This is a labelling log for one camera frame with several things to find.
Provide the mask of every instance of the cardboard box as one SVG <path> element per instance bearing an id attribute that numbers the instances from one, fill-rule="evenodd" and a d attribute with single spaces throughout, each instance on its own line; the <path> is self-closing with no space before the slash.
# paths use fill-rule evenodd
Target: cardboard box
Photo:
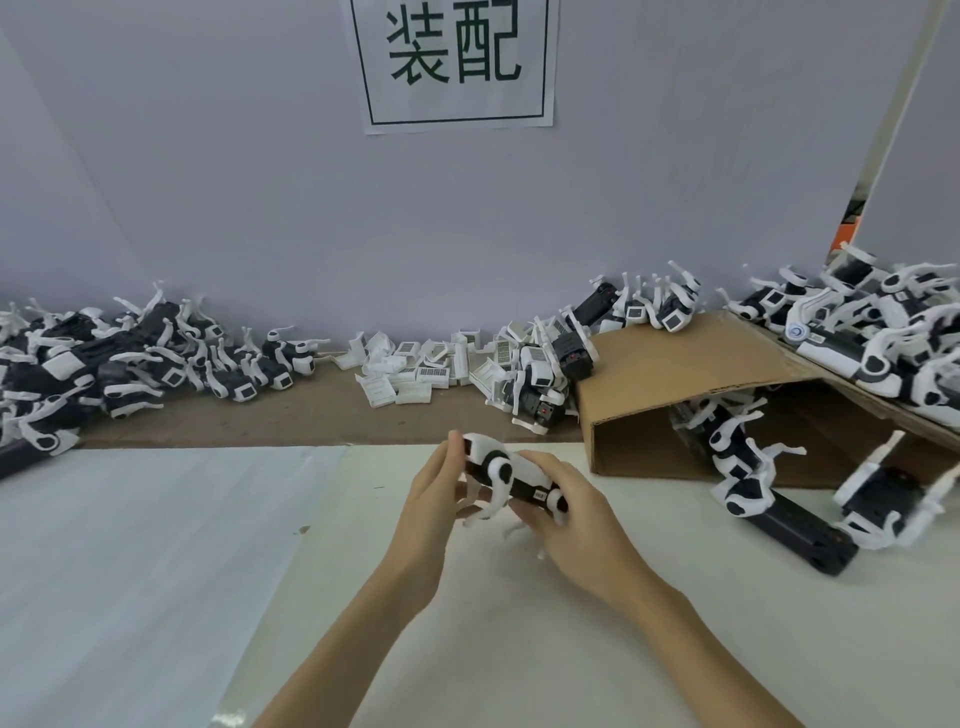
<path id="1" fill-rule="evenodd" d="M 952 467 L 960 436 L 859 390 L 726 311 L 697 316 L 669 334 L 649 326 L 595 336 L 594 375 L 578 385 L 590 469 L 602 475 L 718 481 L 673 429 L 666 407 L 748 387 L 774 386 L 761 420 L 747 425 L 761 446 L 804 446 L 777 460 L 777 486 L 836 488 L 894 429 L 905 429 L 890 465 L 923 481 Z"/>

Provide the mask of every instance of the paper sign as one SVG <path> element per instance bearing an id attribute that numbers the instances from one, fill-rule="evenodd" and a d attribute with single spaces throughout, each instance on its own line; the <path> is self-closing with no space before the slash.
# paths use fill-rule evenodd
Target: paper sign
<path id="1" fill-rule="evenodd" d="M 369 134 L 553 126 L 559 0 L 341 0 Z"/>

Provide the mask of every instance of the chinese characters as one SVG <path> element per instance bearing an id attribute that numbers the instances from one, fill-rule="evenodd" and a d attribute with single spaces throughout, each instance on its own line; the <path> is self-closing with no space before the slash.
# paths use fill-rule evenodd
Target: chinese characters
<path id="1" fill-rule="evenodd" d="M 522 66 L 515 63 L 512 70 L 503 68 L 501 53 L 505 41 L 516 40 L 518 0 L 464 0 L 454 2 L 451 6 L 456 20 L 456 52 L 458 78 L 461 84 L 467 78 L 482 78 L 497 81 L 515 81 L 520 77 Z M 433 0 L 435 7 L 442 2 Z M 387 12 L 387 20 L 392 26 L 392 32 L 387 35 L 387 42 L 391 44 L 390 58 L 404 60 L 405 63 L 391 75 L 395 79 L 405 77 L 408 85 L 413 85 L 428 77 L 442 84 L 449 82 L 450 77 L 442 72 L 444 58 L 450 55 L 449 49 L 443 46 L 445 12 L 431 12 L 430 2 L 421 2 L 419 12 L 407 11 L 407 3 L 401 3 L 399 18 L 393 12 Z M 491 21 L 494 28 L 509 28 L 492 34 Z M 402 39 L 404 50 L 399 48 L 400 43 L 394 46 L 395 41 Z"/>

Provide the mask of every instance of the forearm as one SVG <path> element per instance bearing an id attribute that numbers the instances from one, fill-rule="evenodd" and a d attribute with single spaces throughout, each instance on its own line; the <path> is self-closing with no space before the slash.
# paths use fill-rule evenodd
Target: forearm
<path id="1" fill-rule="evenodd" d="M 713 636 L 690 601 L 631 566 L 617 607 L 645 636 L 704 728 L 803 728 Z"/>
<path id="2" fill-rule="evenodd" d="M 396 581 L 375 573 L 280 689 L 255 728 L 347 728 L 410 620 Z"/>

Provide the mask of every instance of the left hand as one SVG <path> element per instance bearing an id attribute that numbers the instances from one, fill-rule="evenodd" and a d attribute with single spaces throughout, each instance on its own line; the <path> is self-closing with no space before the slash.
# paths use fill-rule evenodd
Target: left hand
<path id="1" fill-rule="evenodd" d="M 466 490 L 464 436 L 451 431 L 414 477 L 394 538 L 374 577 L 399 589 L 400 608 L 408 619 L 419 614 L 437 593 L 444 570 L 446 542 L 457 518 L 457 501 Z"/>

